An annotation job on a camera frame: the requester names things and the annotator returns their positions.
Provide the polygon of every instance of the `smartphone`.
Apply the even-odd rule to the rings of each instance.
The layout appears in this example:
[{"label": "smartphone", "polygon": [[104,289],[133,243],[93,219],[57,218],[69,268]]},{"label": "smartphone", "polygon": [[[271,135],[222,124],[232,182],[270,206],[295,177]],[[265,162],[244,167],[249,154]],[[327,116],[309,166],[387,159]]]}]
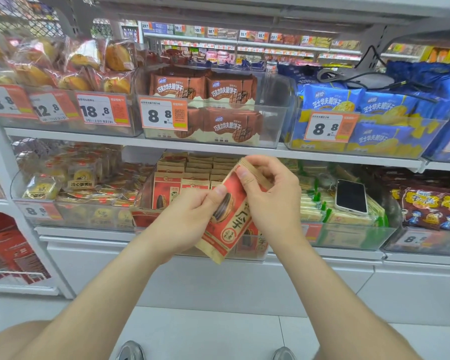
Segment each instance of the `smartphone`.
[{"label": "smartphone", "polygon": [[359,215],[369,213],[367,207],[367,194],[362,183],[349,180],[337,180],[335,193],[335,207],[342,211],[353,212]]}]

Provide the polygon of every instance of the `tiled floor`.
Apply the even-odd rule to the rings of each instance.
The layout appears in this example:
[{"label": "tiled floor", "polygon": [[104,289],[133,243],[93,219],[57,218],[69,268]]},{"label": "tiled floor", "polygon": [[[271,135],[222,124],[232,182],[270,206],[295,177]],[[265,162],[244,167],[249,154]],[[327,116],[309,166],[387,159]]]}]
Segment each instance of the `tiled floor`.
[{"label": "tiled floor", "polygon": [[[52,319],[67,300],[0,295],[0,331]],[[393,325],[425,360],[450,360],[450,327]],[[312,359],[318,341],[307,318],[136,307],[116,348],[140,343],[148,360],[268,360],[284,344],[299,360]]]}]

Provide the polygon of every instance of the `gray shoe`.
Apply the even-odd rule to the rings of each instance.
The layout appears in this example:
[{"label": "gray shoe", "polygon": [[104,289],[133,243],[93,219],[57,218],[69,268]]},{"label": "gray shoe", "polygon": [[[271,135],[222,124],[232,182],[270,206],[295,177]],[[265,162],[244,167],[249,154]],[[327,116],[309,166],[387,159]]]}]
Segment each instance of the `gray shoe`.
[{"label": "gray shoe", "polygon": [[283,346],[275,351],[272,360],[297,360],[297,358],[288,347]]},{"label": "gray shoe", "polygon": [[116,360],[146,360],[144,350],[135,341],[127,341],[120,348]]}]

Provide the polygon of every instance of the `black phone screen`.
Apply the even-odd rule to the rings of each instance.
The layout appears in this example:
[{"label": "black phone screen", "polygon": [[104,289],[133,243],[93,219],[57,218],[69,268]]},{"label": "black phone screen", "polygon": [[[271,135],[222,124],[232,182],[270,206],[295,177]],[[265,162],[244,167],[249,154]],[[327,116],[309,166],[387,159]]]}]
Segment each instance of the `black phone screen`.
[{"label": "black phone screen", "polygon": [[339,179],[336,195],[337,206],[358,212],[367,212],[367,198],[363,184]]}]

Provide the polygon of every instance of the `person's right hand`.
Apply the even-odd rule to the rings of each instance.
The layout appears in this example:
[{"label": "person's right hand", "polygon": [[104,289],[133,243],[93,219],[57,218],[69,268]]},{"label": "person's right hand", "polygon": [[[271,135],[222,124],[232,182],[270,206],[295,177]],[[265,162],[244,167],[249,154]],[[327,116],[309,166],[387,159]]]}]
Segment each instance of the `person's right hand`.
[{"label": "person's right hand", "polygon": [[272,248],[287,236],[301,236],[302,191],[297,176],[275,157],[249,155],[245,158],[273,182],[273,187],[268,192],[262,192],[257,179],[248,169],[240,166],[236,170],[258,230],[264,234]]}]

